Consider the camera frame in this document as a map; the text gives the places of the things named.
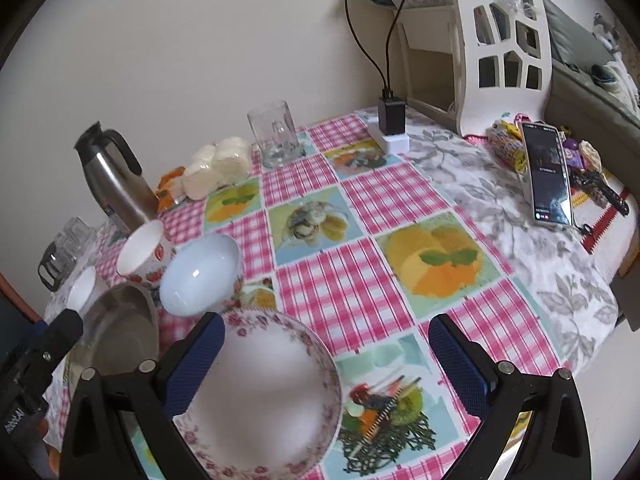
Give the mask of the small white cup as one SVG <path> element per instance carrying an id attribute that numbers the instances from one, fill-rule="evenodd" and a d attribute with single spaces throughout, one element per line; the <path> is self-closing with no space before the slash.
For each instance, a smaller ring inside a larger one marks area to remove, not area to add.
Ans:
<path id="1" fill-rule="evenodd" d="M 100 277 L 96 267 L 87 266 L 73 282 L 65 307 L 83 318 L 96 300 L 107 291 L 106 281 Z"/>

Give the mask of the strawberry patterned white bowl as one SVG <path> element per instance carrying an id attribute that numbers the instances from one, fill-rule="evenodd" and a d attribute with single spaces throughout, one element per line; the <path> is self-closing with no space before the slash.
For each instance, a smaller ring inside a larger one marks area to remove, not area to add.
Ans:
<path id="1" fill-rule="evenodd" d="M 116 272 L 127 281 L 157 289 L 176 253 L 163 222 L 152 220 L 139 226 L 122 245 Z"/>

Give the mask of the floral rimmed white plate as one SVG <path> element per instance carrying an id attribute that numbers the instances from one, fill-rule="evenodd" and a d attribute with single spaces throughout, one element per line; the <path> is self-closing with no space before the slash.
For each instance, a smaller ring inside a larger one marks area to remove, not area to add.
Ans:
<path id="1" fill-rule="evenodd" d="M 318 466 L 342 420 L 329 350 L 275 310 L 221 315 L 224 344 L 186 411 L 172 420 L 211 479 L 300 479 Z"/>

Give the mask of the light blue ceramic bowl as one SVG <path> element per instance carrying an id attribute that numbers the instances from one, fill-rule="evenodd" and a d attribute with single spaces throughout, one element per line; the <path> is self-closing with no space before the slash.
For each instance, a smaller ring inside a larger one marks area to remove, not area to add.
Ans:
<path id="1" fill-rule="evenodd" d="M 160 303 L 171 315 L 221 312 L 239 299 L 242 252 L 230 236 L 210 233 L 181 248 L 160 280 Z"/>

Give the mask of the grey floral white tablecloth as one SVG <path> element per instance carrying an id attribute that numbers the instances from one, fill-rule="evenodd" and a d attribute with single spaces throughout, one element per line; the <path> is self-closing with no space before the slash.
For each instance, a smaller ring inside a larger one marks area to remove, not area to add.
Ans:
<path id="1" fill-rule="evenodd" d="M 560 358 L 579 373 L 613 333 L 618 305 L 574 228 L 534 221 L 522 179 L 484 145 L 407 112 L 409 159 L 506 257 L 541 308 Z"/>

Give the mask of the stainless steel thermos jug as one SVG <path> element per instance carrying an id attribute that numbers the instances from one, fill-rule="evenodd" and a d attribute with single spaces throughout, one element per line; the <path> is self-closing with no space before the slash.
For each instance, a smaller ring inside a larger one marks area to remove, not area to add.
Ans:
<path id="1" fill-rule="evenodd" d="M 93 198 L 116 229 L 130 234 L 156 218 L 158 198 L 118 131 L 104 130 L 96 122 L 78 138 L 74 150 Z"/>

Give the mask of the orange snack packet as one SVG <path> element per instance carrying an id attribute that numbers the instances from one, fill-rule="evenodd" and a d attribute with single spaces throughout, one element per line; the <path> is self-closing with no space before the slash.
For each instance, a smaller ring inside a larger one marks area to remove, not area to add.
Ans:
<path id="1" fill-rule="evenodd" d="M 186 168 L 179 166 L 160 177 L 160 183 L 155 191 L 155 196 L 158 200 L 158 214 L 175 208 L 186 199 L 186 192 L 184 192 L 182 183 L 184 170 Z"/>

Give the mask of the black keys bundle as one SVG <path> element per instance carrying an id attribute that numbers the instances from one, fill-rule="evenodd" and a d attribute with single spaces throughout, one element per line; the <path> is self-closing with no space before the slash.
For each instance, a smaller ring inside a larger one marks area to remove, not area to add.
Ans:
<path id="1" fill-rule="evenodd" d="M 629 206 L 620 194 L 616 193 L 605 181 L 600 172 L 570 168 L 570 185 L 587 194 L 597 205 L 602 208 L 612 206 L 622 216 L 629 214 Z"/>

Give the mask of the smartphone with dark screen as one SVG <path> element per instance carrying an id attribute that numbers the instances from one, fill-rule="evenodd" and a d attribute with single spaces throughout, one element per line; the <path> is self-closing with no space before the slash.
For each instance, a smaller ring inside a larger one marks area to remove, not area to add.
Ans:
<path id="1" fill-rule="evenodd" d="M 571 226 L 570 179 L 557 128 L 522 122 L 530 203 L 534 219 L 549 226 Z"/>

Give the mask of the pink checkered fruit tablecloth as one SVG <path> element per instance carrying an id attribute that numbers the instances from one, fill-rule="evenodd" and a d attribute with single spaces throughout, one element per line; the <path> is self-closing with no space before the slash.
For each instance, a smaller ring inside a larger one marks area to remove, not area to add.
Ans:
<path id="1" fill-rule="evenodd" d="M 477 425 L 427 350 L 448 313 L 495 360 L 548 375 L 563 360 L 506 254 L 405 156 L 382 154 L 366 118 L 303 132 L 308 154 L 163 214 L 170 239 L 209 232 L 243 254 L 238 299 L 309 326 L 337 362 L 338 438 L 306 479 L 438 479 Z"/>

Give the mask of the colourful candy packet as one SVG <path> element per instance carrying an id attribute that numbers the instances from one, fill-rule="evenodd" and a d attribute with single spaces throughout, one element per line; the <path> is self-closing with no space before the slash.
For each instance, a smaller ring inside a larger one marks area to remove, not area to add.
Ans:
<path id="1" fill-rule="evenodd" d="M 512 122 L 499 119 L 488 131 L 488 140 L 495 154 L 517 174 L 525 174 L 527 162 L 520 130 Z"/>

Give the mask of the white power strip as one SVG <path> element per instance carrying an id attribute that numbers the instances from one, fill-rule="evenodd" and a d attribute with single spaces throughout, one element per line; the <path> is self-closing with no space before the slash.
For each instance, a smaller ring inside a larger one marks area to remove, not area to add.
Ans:
<path id="1" fill-rule="evenodd" d="M 410 138 L 407 133 L 384 134 L 378 122 L 367 124 L 369 136 L 386 155 L 402 155 L 410 151 Z"/>

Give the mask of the clear glass mug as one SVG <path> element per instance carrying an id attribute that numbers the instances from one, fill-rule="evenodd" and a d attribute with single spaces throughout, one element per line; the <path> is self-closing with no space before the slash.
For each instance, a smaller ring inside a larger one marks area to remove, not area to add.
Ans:
<path id="1" fill-rule="evenodd" d="M 260 151 L 262 166 L 273 169 L 299 159 L 299 143 L 293 117 L 285 101 L 271 102 L 247 113 Z"/>

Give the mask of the black power adapter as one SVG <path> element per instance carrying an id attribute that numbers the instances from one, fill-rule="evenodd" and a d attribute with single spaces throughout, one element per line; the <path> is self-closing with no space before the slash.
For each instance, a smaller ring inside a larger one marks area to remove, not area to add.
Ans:
<path id="1" fill-rule="evenodd" d="M 406 131 L 406 102 L 390 89 L 383 89 L 378 99 L 378 128 L 386 136 Z"/>

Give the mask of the white lattice shelf unit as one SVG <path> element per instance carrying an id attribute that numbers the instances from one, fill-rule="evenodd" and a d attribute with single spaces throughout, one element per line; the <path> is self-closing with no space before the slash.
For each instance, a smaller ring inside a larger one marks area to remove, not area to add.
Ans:
<path id="1" fill-rule="evenodd" d="M 544 117 L 552 75 L 542 0 L 371 0 L 389 8 L 407 104 L 462 136 Z"/>

